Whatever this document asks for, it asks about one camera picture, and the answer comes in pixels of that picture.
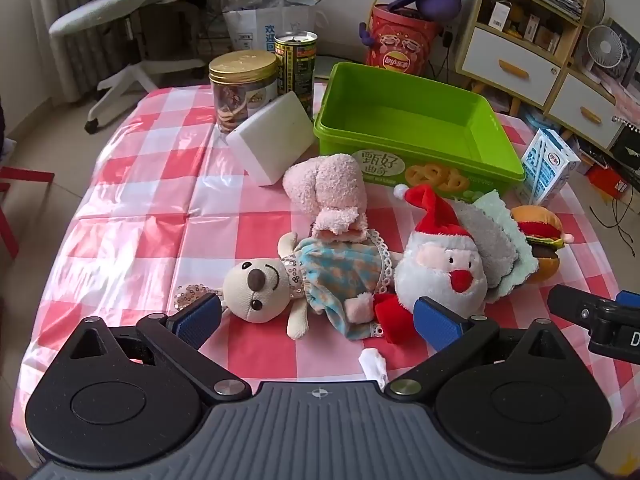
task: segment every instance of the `red nose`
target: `red nose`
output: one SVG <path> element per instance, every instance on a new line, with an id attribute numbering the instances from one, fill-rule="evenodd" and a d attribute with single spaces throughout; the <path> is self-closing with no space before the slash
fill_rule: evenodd
<path id="1" fill-rule="evenodd" d="M 466 269 L 452 270 L 449 273 L 451 288 L 456 292 L 465 292 L 474 280 L 473 275 Z"/>

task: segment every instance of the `santa claus plush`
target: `santa claus plush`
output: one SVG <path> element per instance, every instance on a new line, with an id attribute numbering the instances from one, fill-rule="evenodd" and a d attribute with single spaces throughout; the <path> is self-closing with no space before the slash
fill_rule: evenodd
<path id="1" fill-rule="evenodd" d="M 394 194 L 426 212 L 396 267 L 396 293 L 374 298 L 385 338 L 401 343 L 416 334 L 418 298 L 429 296 L 466 319 L 484 310 L 487 282 L 478 248 L 446 200 L 427 185 L 396 186 Z"/>

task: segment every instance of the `purple ball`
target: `purple ball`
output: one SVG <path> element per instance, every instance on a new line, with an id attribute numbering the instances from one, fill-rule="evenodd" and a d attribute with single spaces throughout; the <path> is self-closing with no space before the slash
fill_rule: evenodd
<path id="1" fill-rule="evenodd" d="M 429 22 L 449 22 L 459 15 L 462 0 L 416 0 L 415 7 Z"/>

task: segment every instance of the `canned drink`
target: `canned drink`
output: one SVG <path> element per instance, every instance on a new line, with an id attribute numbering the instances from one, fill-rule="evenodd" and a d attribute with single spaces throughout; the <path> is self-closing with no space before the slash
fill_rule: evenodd
<path id="1" fill-rule="evenodd" d="M 285 32 L 275 38 L 278 57 L 278 94 L 294 91 L 306 114 L 314 118 L 314 70 L 316 43 L 312 32 Z"/>

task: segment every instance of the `orange drawer handle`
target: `orange drawer handle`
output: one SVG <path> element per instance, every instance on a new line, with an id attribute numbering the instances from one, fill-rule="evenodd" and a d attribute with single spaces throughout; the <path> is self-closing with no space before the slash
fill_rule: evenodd
<path id="1" fill-rule="evenodd" d="M 498 60 L 498 64 L 500 65 L 501 69 L 503 69 L 505 72 L 510 73 L 511 75 L 519 77 L 520 79 L 529 79 L 529 72 L 527 72 L 526 70 L 518 68 L 517 66 L 512 65 L 511 63 L 507 63 L 506 61 L 501 59 Z"/>
<path id="2" fill-rule="evenodd" d="M 602 124 L 602 119 L 599 118 L 596 114 L 594 114 L 588 108 L 581 106 L 580 111 L 582 112 L 582 115 L 584 116 L 584 118 L 587 119 L 588 121 L 591 121 L 594 124 Z"/>

